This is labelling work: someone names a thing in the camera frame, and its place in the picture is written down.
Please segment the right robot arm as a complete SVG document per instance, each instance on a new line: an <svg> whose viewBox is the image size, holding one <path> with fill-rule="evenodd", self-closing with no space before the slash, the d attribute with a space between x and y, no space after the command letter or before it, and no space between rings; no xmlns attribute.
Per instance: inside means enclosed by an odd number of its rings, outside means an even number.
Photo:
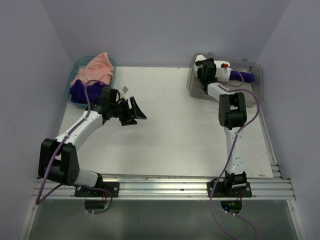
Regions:
<svg viewBox="0 0 320 240"><path fill-rule="evenodd" d="M195 57L193 69L203 90L218 101L218 121L226 138L227 163L223 170L224 179L216 188L227 196L234 197L245 190L247 185L242 134L239 132L247 122L245 96L242 92L231 92L228 88L234 71L229 62L199 54Z"/></svg>

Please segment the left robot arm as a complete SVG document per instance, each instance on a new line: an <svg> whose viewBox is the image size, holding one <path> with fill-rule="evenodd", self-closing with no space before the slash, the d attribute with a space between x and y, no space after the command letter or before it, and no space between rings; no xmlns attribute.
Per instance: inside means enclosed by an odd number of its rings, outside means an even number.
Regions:
<svg viewBox="0 0 320 240"><path fill-rule="evenodd" d="M126 99L117 89L104 87L75 124L56 138L46 138L41 143L38 176L66 186L84 186L92 196L101 195L102 176L80 168L78 150L93 132L112 118L119 119L122 126L130 126L147 116L133 96Z"/></svg>

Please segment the white towel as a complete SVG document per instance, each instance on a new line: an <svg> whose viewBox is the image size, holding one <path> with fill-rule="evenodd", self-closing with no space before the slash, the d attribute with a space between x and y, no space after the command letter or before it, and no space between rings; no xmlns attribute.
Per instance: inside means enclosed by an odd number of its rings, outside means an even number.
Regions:
<svg viewBox="0 0 320 240"><path fill-rule="evenodd" d="M202 54L198 54L196 57L195 57L195 60L194 60L194 67L195 68L201 68L202 65L203 65L203 62L206 60L207 58L202 55Z"/></svg>

